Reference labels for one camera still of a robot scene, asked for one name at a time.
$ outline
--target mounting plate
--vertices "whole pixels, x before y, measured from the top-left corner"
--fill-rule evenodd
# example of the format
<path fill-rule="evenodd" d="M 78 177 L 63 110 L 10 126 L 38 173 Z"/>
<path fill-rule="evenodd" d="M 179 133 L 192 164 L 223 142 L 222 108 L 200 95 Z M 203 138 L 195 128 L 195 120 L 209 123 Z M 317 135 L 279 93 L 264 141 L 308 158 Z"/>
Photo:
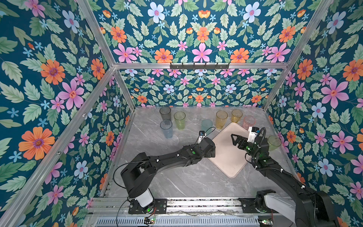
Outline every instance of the mounting plate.
<path fill-rule="evenodd" d="M 155 199 L 155 214 L 166 214 L 167 199 Z M 142 207 L 136 199 L 131 200 L 129 214 L 143 214 Z"/>

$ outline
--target gray marble surface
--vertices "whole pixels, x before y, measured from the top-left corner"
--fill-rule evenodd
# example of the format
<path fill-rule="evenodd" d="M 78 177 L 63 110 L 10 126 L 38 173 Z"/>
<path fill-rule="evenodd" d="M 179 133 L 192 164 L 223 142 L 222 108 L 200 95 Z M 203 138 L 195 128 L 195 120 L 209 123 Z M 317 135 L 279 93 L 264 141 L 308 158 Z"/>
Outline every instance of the gray marble surface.
<path fill-rule="evenodd" d="M 266 137 L 274 135 L 275 132 L 268 116 L 261 108 L 236 108 L 236 107 L 172 107 L 172 116 L 177 111 L 186 113 L 184 130 L 178 130 L 173 126 L 174 135 L 166 139 L 160 129 L 162 118 L 159 108 L 137 108 L 135 118 L 126 144 L 122 150 L 117 166 L 131 161 L 138 153 L 146 152 L 147 155 L 161 155 L 179 150 L 183 145 L 194 144 L 201 127 L 201 121 L 211 119 L 215 124 L 216 113 L 224 110 L 228 113 L 227 126 L 231 122 L 233 109 L 241 109 L 243 117 L 252 115 L 256 119 L 255 126 L 266 127 Z M 243 117 L 238 123 L 242 125 Z M 215 130 L 208 137 L 213 139 L 221 130 Z M 272 152 L 270 156 L 288 172 L 294 170 L 286 153 L 280 147 Z M 115 181 L 124 185 L 119 168 L 115 174 Z M 107 197 L 127 197 L 125 189 L 115 183 L 109 186 Z M 188 167 L 177 167 L 158 173 L 150 185 L 154 197 L 225 197 L 225 196 L 251 196 L 264 189 L 275 190 L 282 196 L 287 194 L 273 181 L 264 177 L 254 170 L 252 165 L 247 164 L 235 178 L 227 177 L 209 159 L 202 159 L 199 163 Z"/>

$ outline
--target plastic cup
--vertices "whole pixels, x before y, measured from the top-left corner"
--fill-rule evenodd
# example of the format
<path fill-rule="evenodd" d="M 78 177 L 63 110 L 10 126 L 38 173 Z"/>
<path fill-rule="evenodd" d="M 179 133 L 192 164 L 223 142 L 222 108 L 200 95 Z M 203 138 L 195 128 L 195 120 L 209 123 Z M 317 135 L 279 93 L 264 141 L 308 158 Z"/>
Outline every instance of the plastic cup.
<path fill-rule="evenodd" d="M 160 123 L 161 131 L 163 131 L 165 138 L 170 139 L 173 137 L 173 123 L 171 120 L 163 120 Z"/>
<path fill-rule="evenodd" d="M 174 119 L 176 123 L 176 127 L 179 130 L 183 130 L 185 128 L 185 113 L 182 111 L 178 111 L 174 114 Z"/>
<path fill-rule="evenodd" d="M 226 111 L 220 110 L 217 112 L 216 116 L 216 128 L 222 129 L 227 121 L 228 113 Z"/>
<path fill-rule="evenodd" d="M 234 123 L 238 123 L 242 116 L 243 116 L 242 111 L 237 110 L 237 109 L 232 110 L 231 121 Z"/>
<path fill-rule="evenodd" d="M 211 127 L 213 127 L 213 122 L 211 120 L 209 119 L 202 120 L 201 130 L 204 131 L 206 135 L 208 134 L 207 130 Z"/>
<path fill-rule="evenodd" d="M 256 124 L 256 119 L 253 116 L 246 116 L 243 119 L 243 128 L 248 130 L 249 127 L 254 126 Z"/>
<path fill-rule="evenodd" d="M 267 142 L 270 145 L 269 146 L 269 151 L 273 151 L 276 148 L 281 146 L 281 140 L 275 135 L 269 136 L 269 138 L 267 139 Z"/>
<path fill-rule="evenodd" d="M 171 121 L 171 109 L 169 106 L 163 106 L 160 108 L 160 115 L 163 120 Z"/>

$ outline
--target beige tray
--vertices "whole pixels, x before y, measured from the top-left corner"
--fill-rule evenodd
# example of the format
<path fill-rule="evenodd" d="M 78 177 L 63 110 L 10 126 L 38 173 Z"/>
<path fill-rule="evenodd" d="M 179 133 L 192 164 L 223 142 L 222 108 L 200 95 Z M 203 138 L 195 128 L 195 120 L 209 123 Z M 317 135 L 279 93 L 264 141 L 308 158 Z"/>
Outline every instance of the beige tray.
<path fill-rule="evenodd" d="M 248 131 L 237 123 L 230 123 L 214 139 L 216 157 L 209 158 L 225 175 L 234 178 L 246 165 L 245 150 L 238 149 L 232 143 L 231 134 L 248 138 Z"/>

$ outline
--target floral wallpaper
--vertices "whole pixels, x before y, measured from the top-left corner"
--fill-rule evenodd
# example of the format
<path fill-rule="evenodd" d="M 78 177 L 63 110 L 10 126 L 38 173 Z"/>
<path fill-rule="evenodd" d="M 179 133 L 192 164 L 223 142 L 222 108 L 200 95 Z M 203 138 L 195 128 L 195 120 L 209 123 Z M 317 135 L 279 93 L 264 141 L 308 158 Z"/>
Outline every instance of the floral wallpaper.
<path fill-rule="evenodd" d="M 125 69 L 135 106 L 262 106 L 281 74 L 277 69 Z"/>
<path fill-rule="evenodd" d="M 90 5 L 118 62 L 242 63 L 287 61 L 319 2 L 105 0 Z"/>
<path fill-rule="evenodd" d="M 1 25 L 0 215 L 108 69 L 74 1 L 2 1 Z M 120 141 L 125 103 L 112 78 L 17 226 L 80 226 Z"/>
<path fill-rule="evenodd" d="M 363 5 L 334 3 L 268 111 L 301 182 L 329 194 L 340 226 L 361 226 Z"/>

